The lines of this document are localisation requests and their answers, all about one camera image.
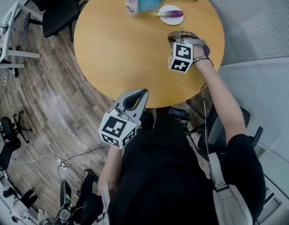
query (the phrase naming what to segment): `white plate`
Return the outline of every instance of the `white plate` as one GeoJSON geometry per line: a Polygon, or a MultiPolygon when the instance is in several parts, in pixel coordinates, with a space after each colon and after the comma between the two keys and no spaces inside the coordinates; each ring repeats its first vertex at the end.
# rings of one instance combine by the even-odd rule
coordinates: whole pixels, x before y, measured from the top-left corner
{"type": "MultiPolygon", "coordinates": [[[[167,11],[174,11],[174,10],[180,10],[180,8],[174,6],[174,5],[165,5],[159,9],[159,12],[167,12],[167,11]]],[[[182,17],[161,17],[160,18],[164,23],[169,25],[178,25],[182,23],[184,19],[184,15],[182,17]]]]}

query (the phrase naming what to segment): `wooden floor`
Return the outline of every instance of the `wooden floor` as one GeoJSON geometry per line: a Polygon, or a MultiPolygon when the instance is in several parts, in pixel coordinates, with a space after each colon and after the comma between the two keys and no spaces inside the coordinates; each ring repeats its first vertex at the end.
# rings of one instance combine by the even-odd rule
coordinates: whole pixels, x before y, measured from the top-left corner
{"type": "MultiPolygon", "coordinates": [[[[35,9],[31,2],[28,6],[35,9]]],[[[16,23],[21,25],[24,17],[25,14],[21,13],[16,23]]],[[[16,62],[25,63],[26,67],[20,69],[18,78],[10,74],[7,81],[7,92],[0,105],[0,117],[13,119],[14,113],[24,110],[22,125],[33,129],[32,133],[26,133],[29,144],[20,138],[21,148],[13,153],[7,173],[22,193],[34,187],[40,198],[35,207],[42,208],[54,217],[60,208],[57,158],[47,156],[32,163],[16,161],[34,160],[45,154],[55,154],[66,159],[94,148],[105,147],[97,130],[104,112],[114,102],[96,90],[82,74],[67,29],[57,37],[44,38],[41,27],[31,24],[27,33],[12,32],[11,44],[14,47],[20,45],[21,50],[26,52],[40,53],[41,58],[17,58],[16,62]]],[[[7,75],[6,70],[0,69],[0,99],[3,80],[7,75]]],[[[200,96],[197,95],[192,101],[199,110],[204,111],[200,96]]],[[[191,117],[193,126],[203,122],[192,113],[191,117]]],[[[106,153],[106,148],[99,149],[78,156],[69,163],[81,178],[85,168],[92,168],[100,174],[106,153]]],[[[72,170],[59,171],[61,178],[71,185],[75,200],[76,191],[81,186],[80,179],[72,170]]]]}

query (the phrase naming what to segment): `gray curtain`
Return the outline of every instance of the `gray curtain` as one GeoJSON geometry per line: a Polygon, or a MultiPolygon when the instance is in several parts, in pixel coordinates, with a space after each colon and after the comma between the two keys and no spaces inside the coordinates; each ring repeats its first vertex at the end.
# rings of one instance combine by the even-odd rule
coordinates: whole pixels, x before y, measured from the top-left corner
{"type": "Polygon", "coordinates": [[[224,28],[222,65],[289,56],[289,0],[209,1],[224,28]]]}

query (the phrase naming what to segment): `plastic water bottle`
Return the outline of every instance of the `plastic water bottle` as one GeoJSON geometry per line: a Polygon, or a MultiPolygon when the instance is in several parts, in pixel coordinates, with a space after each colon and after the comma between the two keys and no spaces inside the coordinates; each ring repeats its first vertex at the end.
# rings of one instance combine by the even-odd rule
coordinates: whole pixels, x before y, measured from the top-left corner
{"type": "Polygon", "coordinates": [[[130,17],[138,17],[139,10],[137,0],[125,0],[125,4],[130,17]]]}

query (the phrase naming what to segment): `purple eggplant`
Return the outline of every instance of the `purple eggplant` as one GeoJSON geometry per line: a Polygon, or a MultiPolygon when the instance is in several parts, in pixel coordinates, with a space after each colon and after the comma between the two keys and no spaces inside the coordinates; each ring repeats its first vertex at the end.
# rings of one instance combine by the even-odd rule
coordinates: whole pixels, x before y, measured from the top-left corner
{"type": "Polygon", "coordinates": [[[180,10],[173,10],[167,12],[158,12],[155,14],[157,17],[182,17],[183,12],[180,10]]]}

